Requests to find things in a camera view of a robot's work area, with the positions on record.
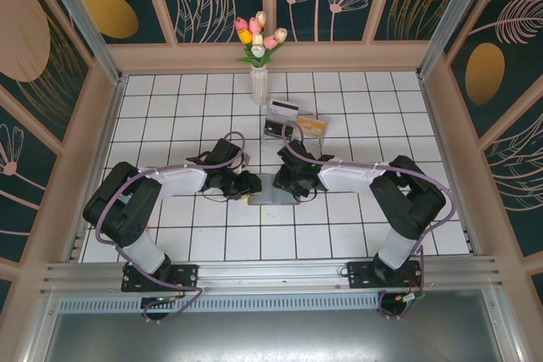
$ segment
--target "tulip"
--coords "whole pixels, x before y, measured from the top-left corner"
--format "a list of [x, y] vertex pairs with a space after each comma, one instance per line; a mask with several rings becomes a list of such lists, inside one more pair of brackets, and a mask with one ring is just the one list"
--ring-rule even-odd
[[279, 43], [279, 40], [275, 36], [268, 36], [264, 39], [264, 47], [271, 50], [272, 48], [275, 48], [277, 44]]
[[260, 33], [253, 33], [253, 45], [261, 46], [264, 41], [264, 37]]
[[277, 38], [278, 42], [284, 42], [287, 38], [287, 34], [287, 30], [283, 28], [277, 29], [275, 30], [275, 33], [273, 33], [273, 35]]
[[264, 26], [266, 25], [266, 13], [260, 11], [256, 14], [255, 17], [258, 20], [258, 24], [260, 25], [260, 27], [264, 28]]
[[249, 20], [249, 31], [251, 33], [260, 33], [262, 31], [262, 27], [260, 27], [258, 20], [254, 17], [251, 17]]
[[253, 40], [253, 35], [247, 29], [242, 29], [238, 31], [238, 36], [239, 40], [241, 40], [243, 44], [249, 44]]
[[262, 58], [264, 57], [264, 53], [266, 52], [266, 49], [262, 47], [261, 45], [258, 45], [258, 46], [251, 47], [251, 52], [256, 58]]
[[236, 24], [236, 31], [240, 31], [240, 30], [249, 28], [249, 23], [247, 23], [247, 20], [242, 19], [241, 17], [238, 17], [236, 19], [235, 24]]

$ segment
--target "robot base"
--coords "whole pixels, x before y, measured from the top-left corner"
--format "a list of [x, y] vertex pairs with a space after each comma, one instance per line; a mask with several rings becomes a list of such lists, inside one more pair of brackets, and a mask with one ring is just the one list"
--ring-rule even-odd
[[[173, 292], [168, 287], [159, 286], [142, 276], [133, 266], [126, 264], [122, 268], [122, 292]], [[198, 283], [197, 265], [172, 265], [167, 283], [183, 285], [185, 287], [196, 287]]]
[[392, 280], [385, 282], [379, 279], [373, 272], [374, 263], [372, 260], [363, 262], [349, 262], [347, 264], [346, 276], [349, 279], [350, 288], [408, 288], [409, 278], [418, 286], [421, 285], [421, 265], [417, 260], [408, 260]]

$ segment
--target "gray floor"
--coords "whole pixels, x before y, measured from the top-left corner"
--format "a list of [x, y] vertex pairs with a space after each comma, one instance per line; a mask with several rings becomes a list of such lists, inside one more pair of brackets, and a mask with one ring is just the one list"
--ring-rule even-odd
[[49, 362], [499, 361], [482, 296], [429, 294], [407, 319], [375, 310], [187, 314], [163, 326], [139, 315], [61, 315]]

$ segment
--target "pink tulip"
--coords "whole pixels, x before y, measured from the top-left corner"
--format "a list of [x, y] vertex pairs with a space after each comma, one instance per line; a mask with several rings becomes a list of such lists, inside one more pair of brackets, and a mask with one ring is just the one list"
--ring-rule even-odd
[[248, 29], [249, 25], [247, 24], [247, 20], [242, 19], [241, 17], [238, 17], [236, 19], [236, 31], [240, 31], [243, 29]]
[[255, 34], [260, 33], [261, 30], [262, 27], [260, 27], [260, 23], [258, 22], [258, 20], [254, 17], [251, 17], [251, 19], [249, 20], [249, 31]]
[[271, 50], [272, 48], [275, 48], [277, 44], [279, 43], [279, 40], [275, 36], [268, 36], [264, 39], [264, 47]]

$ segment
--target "flower vase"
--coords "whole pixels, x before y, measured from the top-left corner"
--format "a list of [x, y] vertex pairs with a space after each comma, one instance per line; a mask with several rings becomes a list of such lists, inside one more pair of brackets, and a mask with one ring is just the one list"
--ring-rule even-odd
[[252, 99], [257, 105], [263, 106], [268, 103], [270, 93], [268, 92], [268, 68], [257, 68], [251, 65], [251, 89]]

